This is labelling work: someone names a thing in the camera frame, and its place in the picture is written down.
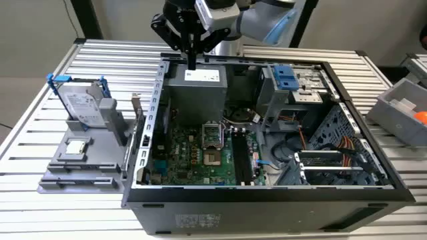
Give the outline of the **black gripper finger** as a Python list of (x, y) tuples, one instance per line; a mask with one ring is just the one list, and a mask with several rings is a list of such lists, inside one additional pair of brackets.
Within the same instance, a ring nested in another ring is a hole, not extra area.
[(225, 39), (230, 33), (229, 28), (214, 30), (204, 39), (201, 39), (202, 33), (206, 31), (198, 27), (193, 32), (192, 38), (192, 70), (196, 69), (197, 54), (209, 52), (214, 46)]
[[(175, 29), (179, 35), (173, 32), (167, 23), (177, 27)], [(174, 51), (179, 50), (179, 52), (186, 55), (186, 69), (193, 70), (193, 49), (190, 46), (190, 36), (185, 23), (185, 18), (181, 15), (178, 15), (173, 21), (167, 21), (162, 14), (155, 14), (151, 17), (150, 28), (169, 47)]]

